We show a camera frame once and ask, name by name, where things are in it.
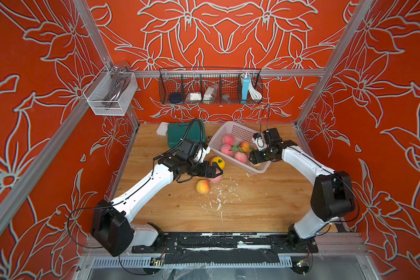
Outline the yellow peach back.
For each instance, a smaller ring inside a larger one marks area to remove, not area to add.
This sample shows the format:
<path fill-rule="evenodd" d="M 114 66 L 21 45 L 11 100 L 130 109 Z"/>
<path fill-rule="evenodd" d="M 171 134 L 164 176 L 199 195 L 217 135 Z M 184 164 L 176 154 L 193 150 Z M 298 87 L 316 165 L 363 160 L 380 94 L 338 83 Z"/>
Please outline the yellow peach back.
<path fill-rule="evenodd" d="M 216 156 L 216 157 L 212 158 L 211 162 L 216 163 L 222 170 L 224 170 L 225 161 L 221 157 Z"/>

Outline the pink peach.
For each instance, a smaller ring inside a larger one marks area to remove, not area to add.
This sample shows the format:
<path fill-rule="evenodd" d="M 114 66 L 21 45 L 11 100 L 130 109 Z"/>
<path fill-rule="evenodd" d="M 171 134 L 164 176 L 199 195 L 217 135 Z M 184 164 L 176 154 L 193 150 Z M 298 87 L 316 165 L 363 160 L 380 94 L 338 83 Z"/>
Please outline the pink peach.
<path fill-rule="evenodd" d="M 232 146 L 230 144 L 224 143 L 220 147 L 220 152 L 223 153 L 224 155 L 232 156 L 233 154 Z"/>
<path fill-rule="evenodd" d="M 222 180 L 223 175 L 217 176 L 216 178 L 208 178 L 208 181 L 211 183 L 218 183 Z"/>
<path fill-rule="evenodd" d="M 236 152 L 234 154 L 234 159 L 242 164 L 245 164 L 248 161 L 248 156 L 244 152 Z"/>
<path fill-rule="evenodd" d="M 233 146 L 235 143 L 235 138 L 231 134 L 226 134 L 222 137 L 222 143 L 226 145 Z"/>

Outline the yellow orange peach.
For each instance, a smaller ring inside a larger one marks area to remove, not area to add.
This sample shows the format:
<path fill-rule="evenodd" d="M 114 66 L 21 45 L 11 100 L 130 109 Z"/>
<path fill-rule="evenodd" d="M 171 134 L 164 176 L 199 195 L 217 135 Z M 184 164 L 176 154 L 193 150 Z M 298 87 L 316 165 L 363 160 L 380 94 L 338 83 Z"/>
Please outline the yellow orange peach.
<path fill-rule="evenodd" d="M 210 192 L 210 182 L 208 180 L 199 180 L 196 184 L 196 192 L 199 194 L 208 194 Z"/>

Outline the orange red peach front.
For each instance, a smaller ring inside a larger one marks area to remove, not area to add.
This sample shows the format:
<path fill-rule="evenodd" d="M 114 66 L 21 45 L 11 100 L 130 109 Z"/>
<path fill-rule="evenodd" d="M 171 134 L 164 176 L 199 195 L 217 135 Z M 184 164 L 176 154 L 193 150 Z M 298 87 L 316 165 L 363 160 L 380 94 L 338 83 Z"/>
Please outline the orange red peach front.
<path fill-rule="evenodd" d="M 242 141 L 239 144 L 239 149 L 240 151 L 242 151 L 243 153 L 250 153 L 251 152 L 251 146 L 247 141 Z"/>

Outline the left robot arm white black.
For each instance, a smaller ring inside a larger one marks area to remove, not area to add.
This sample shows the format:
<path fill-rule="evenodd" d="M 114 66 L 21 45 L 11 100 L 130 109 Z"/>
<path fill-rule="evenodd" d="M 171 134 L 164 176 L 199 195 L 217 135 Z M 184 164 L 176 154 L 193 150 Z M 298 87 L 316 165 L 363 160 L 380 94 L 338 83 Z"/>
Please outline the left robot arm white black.
<path fill-rule="evenodd" d="M 183 139 L 178 146 L 157 156 L 152 170 L 124 194 L 110 202 L 102 200 L 94 207 L 91 235 L 111 256 L 117 257 L 131 246 L 151 246 L 157 237 L 136 240 L 137 230 L 131 222 L 137 213 L 161 189 L 180 182 L 182 175 L 215 179 L 223 169 L 205 160 L 210 147 Z"/>

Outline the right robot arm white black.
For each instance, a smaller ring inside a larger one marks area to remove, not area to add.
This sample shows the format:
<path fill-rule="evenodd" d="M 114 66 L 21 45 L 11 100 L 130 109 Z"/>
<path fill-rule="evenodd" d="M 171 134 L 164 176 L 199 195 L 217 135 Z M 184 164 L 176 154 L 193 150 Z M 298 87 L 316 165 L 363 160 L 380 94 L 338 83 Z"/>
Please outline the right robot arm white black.
<path fill-rule="evenodd" d="M 350 175 L 335 171 L 305 153 L 297 143 L 283 140 L 276 128 L 254 133 L 256 149 L 248 160 L 256 165 L 283 161 L 295 168 L 313 184 L 309 212 L 290 226 L 288 239 L 294 243 L 314 238 L 327 224 L 355 211 L 357 207 L 352 192 Z"/>

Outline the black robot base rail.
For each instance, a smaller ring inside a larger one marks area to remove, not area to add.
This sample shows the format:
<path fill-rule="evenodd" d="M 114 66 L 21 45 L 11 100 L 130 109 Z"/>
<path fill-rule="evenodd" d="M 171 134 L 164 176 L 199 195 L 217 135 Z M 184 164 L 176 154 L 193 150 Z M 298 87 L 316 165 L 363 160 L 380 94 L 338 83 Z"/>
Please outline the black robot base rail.
<path fill-rule="evenodd" d="M 288 239 L 287 233 L 166 232 L 151 246 L 132 246 L 135 254 L 160 254 L 166 264 L 283 264 L 279 255 L 311 259 L 314 238 Z"/>

